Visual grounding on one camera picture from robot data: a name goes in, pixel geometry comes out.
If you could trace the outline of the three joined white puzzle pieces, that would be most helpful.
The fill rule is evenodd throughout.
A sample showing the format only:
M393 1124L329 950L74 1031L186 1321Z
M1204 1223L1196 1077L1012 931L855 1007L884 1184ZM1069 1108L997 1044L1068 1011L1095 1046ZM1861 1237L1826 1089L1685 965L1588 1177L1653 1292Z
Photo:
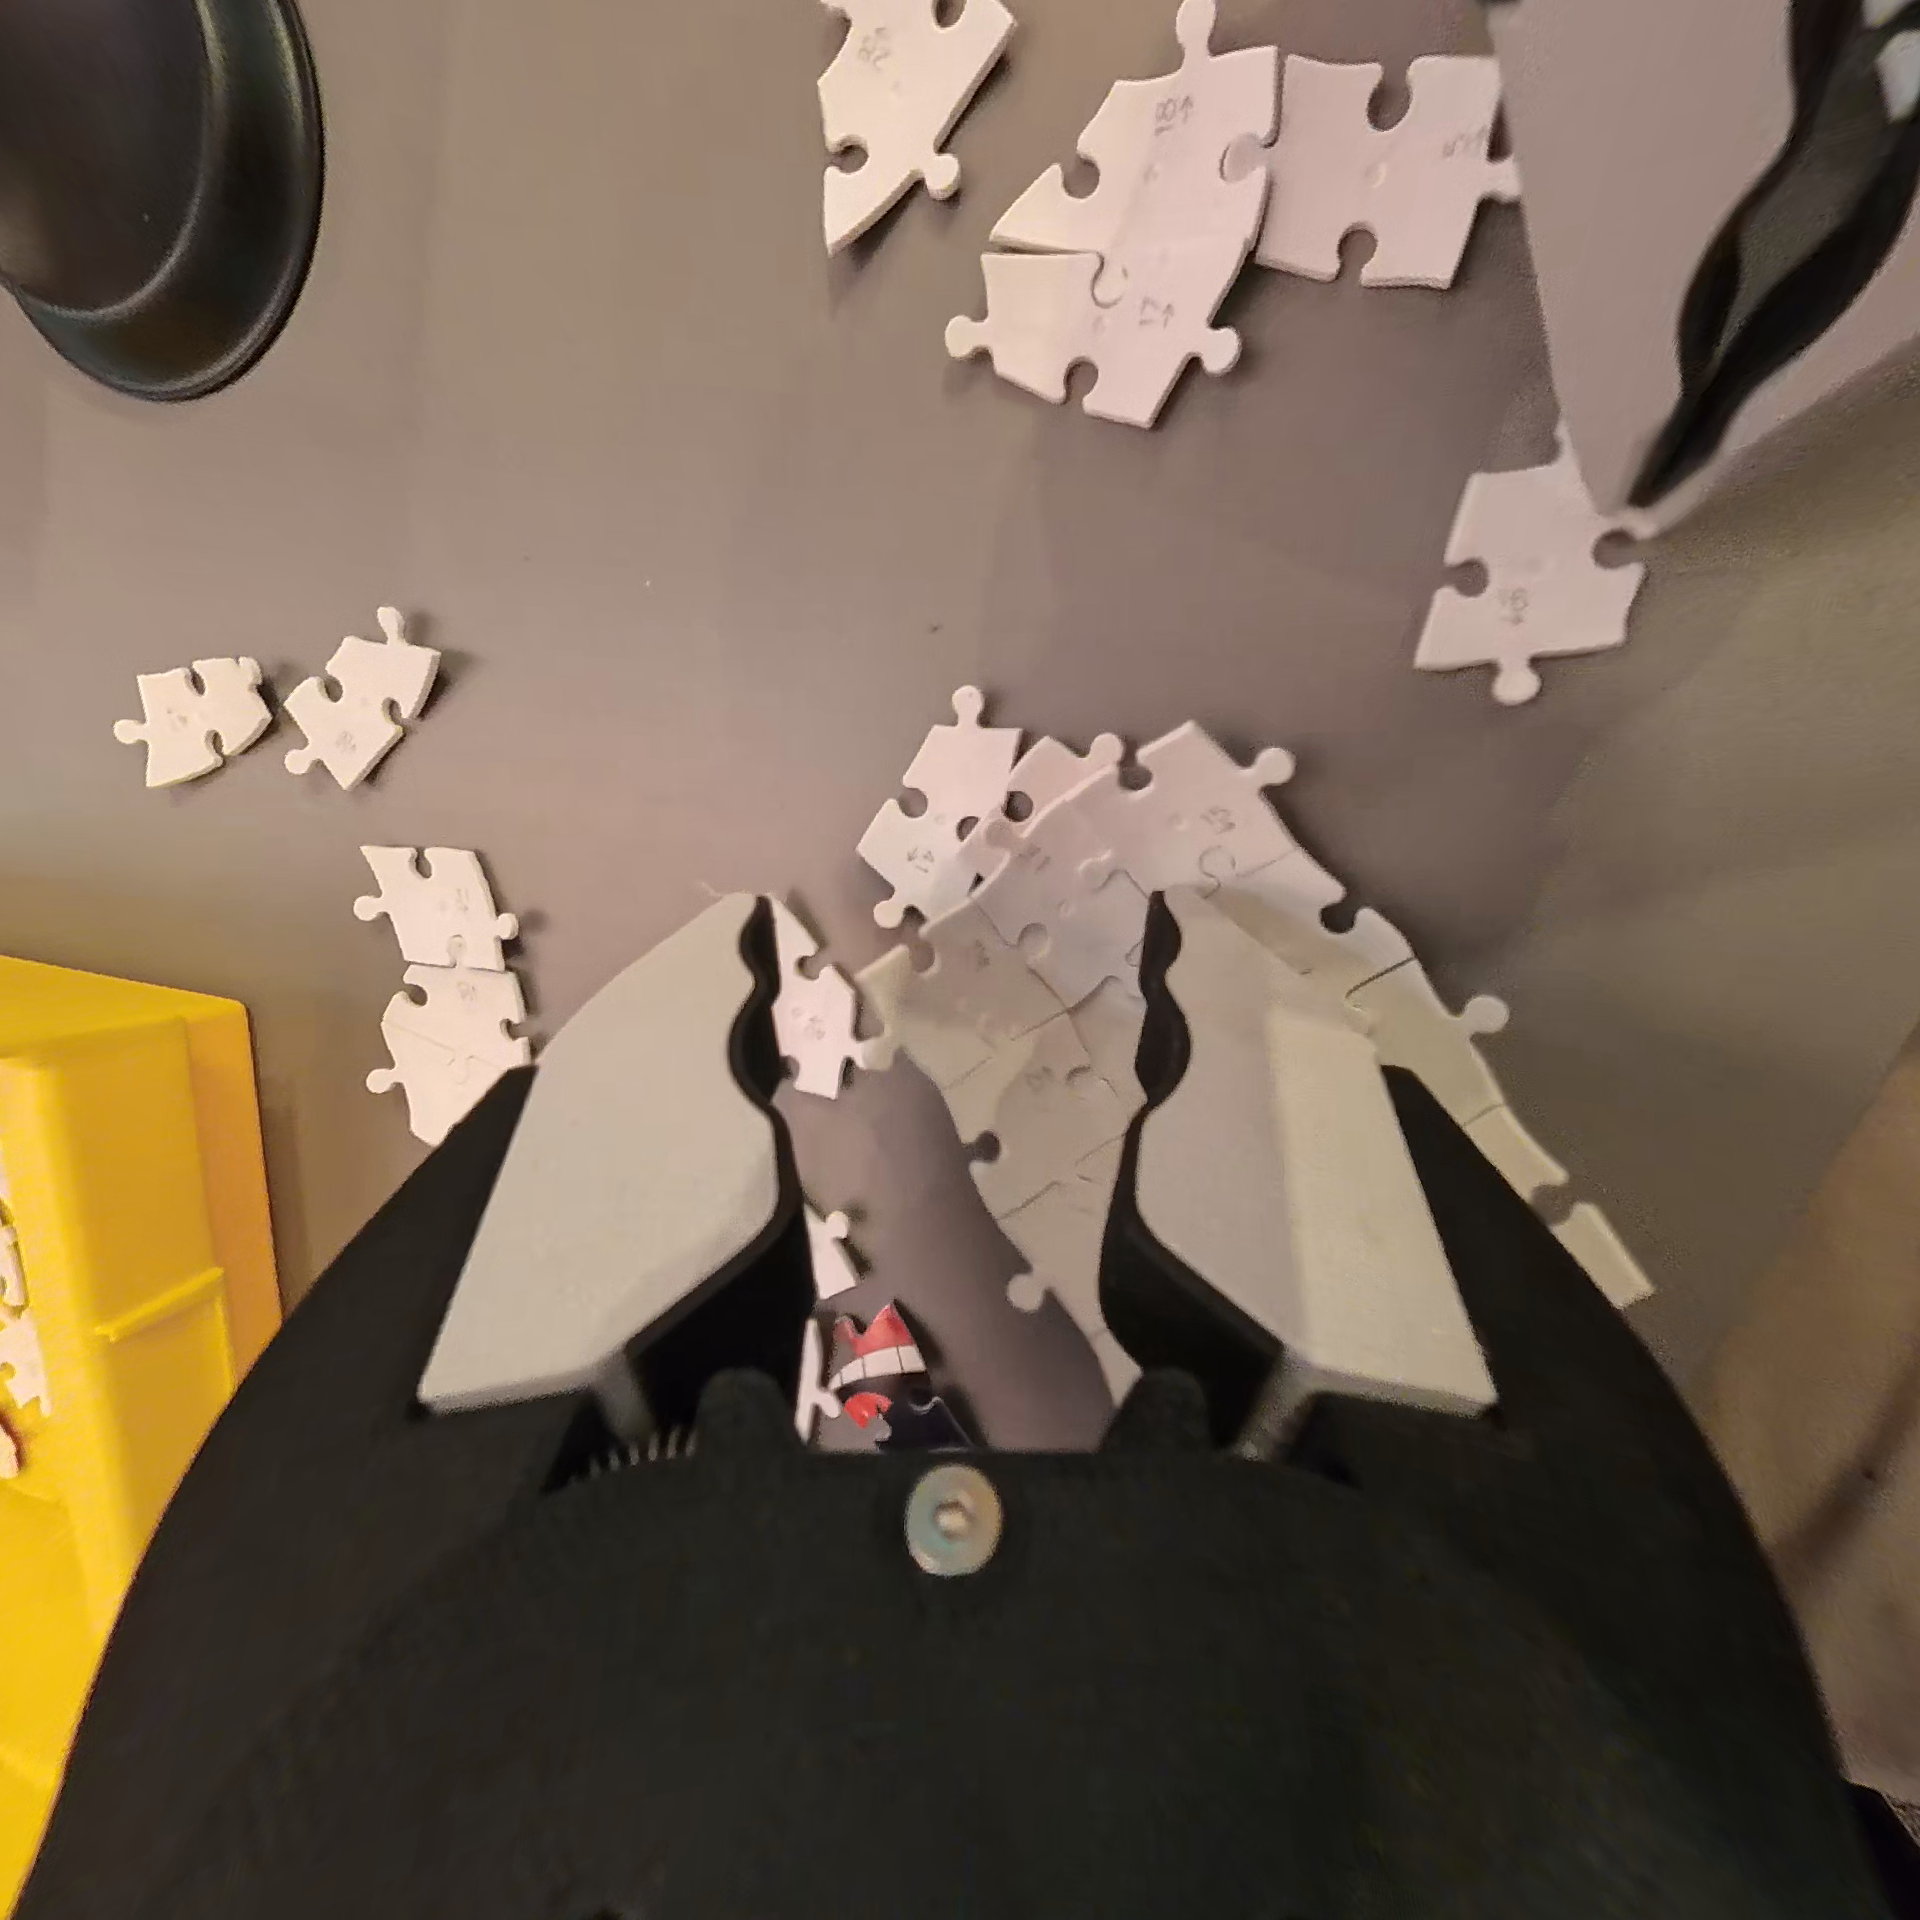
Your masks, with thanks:
M504 1071L535 1059L508 955L518 920L496 907L477 852L366 845L361 855L375 889L352 912L385 920L404 961L378 1016L389 1059L368 1089L402 1092L412 1136L438 1144Z

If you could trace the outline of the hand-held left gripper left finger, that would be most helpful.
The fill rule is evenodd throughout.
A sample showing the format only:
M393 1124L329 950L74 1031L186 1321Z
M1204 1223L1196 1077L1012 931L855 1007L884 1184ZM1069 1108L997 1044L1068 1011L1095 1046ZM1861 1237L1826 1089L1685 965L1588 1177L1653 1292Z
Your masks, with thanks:
M792 1411L814 1307L776 1111L776 927L721 895L546 1044L418 1398L433 1413L589 1393L687 1420L751 1371Z

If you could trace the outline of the black round base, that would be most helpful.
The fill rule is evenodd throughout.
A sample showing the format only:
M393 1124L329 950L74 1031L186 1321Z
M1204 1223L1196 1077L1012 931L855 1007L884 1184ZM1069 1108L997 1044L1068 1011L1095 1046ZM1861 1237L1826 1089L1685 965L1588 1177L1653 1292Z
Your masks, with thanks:
M249 373L321 190L298 4L2 4L4 296L95 384L185 401Z

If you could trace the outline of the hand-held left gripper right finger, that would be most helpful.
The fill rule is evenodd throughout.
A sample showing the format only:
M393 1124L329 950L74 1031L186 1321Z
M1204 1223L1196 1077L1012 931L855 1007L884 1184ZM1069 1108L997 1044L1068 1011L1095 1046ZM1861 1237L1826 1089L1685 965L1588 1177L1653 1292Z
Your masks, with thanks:
M1178 887L1148 903L1135 1079L1101 1315L1209 1420L1325 1393L1473 1420L1497 1403L1385 1069L1343 1000Z

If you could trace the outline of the printed red black puzzle piece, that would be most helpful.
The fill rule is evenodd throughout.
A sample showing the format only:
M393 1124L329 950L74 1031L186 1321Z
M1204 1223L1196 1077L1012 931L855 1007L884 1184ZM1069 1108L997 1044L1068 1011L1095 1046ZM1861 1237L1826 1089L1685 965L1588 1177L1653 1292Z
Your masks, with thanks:
M824 1344L832 1441L873 1454L949 1454L972 1436L930 1388L920 1344L894 1302L866 1323L839 1312Z

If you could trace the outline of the curved assembled puzzle ball section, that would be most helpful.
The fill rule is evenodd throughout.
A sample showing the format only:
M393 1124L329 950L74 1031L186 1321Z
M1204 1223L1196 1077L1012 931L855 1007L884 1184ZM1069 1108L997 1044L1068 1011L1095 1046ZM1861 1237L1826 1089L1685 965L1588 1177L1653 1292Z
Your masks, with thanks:
M1021 1283L1069 1312L1119 1398L1142 1371L1101 1315L1101 1235L1142 1105L1137 967L1153 894L1204 895L1343 1000L1375 1046L1413 1160L1413 1124L1438 1108L1526 1209L1567 1181L1481 1059L1504 1003L1476 997L1452 1011L1407 939L1369 907L1345 927L1325 920L1343 887L1268 800L1290 774L1279 748L1237 759L1178 724L1029 823L974 827L972 894L857 977L879 1044L941 1092L964 1144L992 1141L972 1171L978 1196L1024 1254ZM1438 1171L1420 1180L1465 1302L1465 1231L1442 1225Z

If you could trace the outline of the pointed white puzzle piece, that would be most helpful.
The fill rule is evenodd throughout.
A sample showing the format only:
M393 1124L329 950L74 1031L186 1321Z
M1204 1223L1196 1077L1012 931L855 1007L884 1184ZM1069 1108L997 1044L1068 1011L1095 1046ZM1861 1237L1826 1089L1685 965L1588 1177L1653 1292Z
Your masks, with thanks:
M789 901L769 901L778 984L775 1043L791 1085L805 1097L837 1099L857 1071L887 1071L895 1062L881 1035L862 1038L862 997L855 980L824 958L822 942Z
M1001 3L826 3L846 36L818 78L830 155L857 151L857 166L822 172L822 244L842 253L911 185L949 201L959 185L946 136L1016 29Z
M1645 577L1644 563L1600 563L1600 543L1623 532L1594 508L1566 423L1554 424L1546 464L1471 473L1444 564L1476 564L1484 583L1476 592L1452 583L1432 592L1415 668L1487 668L1494 701L1520 707L1542 688L1540 660L1613 652Z

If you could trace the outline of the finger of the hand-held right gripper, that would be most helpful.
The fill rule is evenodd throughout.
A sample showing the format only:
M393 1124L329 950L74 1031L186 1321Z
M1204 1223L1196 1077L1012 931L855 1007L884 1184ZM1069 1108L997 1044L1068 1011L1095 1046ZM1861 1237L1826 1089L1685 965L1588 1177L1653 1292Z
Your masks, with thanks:
M1916 4L1493 4L1593 500L1690 509L1916 371Z

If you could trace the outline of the pile of white puzzle pieces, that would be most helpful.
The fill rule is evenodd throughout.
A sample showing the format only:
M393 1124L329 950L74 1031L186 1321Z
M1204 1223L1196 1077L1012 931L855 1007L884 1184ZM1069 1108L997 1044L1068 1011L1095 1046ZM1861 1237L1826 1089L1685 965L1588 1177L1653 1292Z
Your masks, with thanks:
M2 1164L2 1478L32 1469L55 1414L55 1388L33 1310L9 1166Z

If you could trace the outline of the yellow plastic bin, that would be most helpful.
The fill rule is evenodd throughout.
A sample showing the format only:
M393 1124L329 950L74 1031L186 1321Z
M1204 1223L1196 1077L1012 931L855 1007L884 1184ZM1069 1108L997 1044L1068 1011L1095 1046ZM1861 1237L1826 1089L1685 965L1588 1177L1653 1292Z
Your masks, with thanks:
M2 1481L10 1886L159 1513L281 1321L246 1011L4 958L2 1147L55 1388Z

